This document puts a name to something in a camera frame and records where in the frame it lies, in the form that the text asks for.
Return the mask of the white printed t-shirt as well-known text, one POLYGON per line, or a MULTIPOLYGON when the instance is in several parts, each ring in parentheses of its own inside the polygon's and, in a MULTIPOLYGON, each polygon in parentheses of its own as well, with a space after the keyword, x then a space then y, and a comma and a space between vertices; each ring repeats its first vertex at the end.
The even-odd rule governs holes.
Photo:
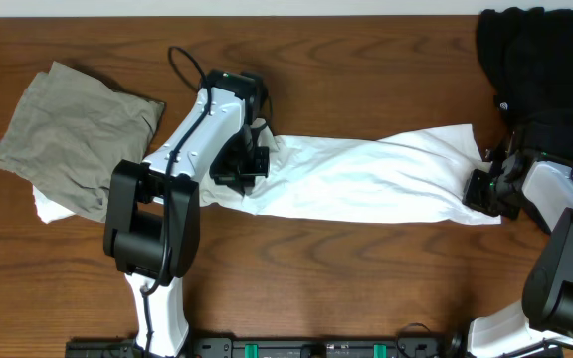
POLYGON ((473 128, 457 124, 396 134, 376 141, 273 135, 270 172, 245 195, 200 183, 200 204, 252 215, 352 223, 452 221, 497 225, 501 219, 463 203, 465 184, 483 162, 473 128))

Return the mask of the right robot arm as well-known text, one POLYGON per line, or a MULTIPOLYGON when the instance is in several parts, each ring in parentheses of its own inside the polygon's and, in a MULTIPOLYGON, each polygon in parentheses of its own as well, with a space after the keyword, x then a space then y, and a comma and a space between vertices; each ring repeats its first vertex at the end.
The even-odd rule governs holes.
POLYGON ((548 141, 555 124, 515 125, 492 155, 492 166, 469 177, 462 202, 497 217, 529 211, 549 232, 520 301, 473 320, 466 338, 471 357, 559 357, 573 351, 573 161, 548 141))

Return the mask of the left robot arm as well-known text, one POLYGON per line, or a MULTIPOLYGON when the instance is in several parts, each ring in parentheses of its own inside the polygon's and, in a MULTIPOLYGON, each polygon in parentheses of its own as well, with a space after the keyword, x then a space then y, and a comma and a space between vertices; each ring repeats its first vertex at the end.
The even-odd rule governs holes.
POLYGON ((140 162, 121 160, 108 196, 103 250, 131 287, 139 324, 128 357, 177 357, 189 325, 182 278, 200 242, 199 184, 245 195, 270 168, 253 126, 268 99, 261 77, 212 70, 170 138, 140 162))

